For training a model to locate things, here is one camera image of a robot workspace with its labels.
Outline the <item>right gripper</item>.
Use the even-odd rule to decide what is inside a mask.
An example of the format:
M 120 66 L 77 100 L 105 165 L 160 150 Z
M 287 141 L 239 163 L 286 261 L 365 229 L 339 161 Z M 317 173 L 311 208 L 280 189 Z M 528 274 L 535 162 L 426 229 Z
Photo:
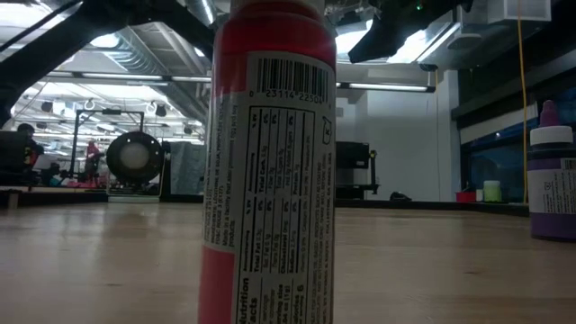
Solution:
M 353 64 L 391 57 L 406 39 L 456 7 L 469 13 L 473 0 L 369 0 L 377 12 L 362 39 L 347 53 Z

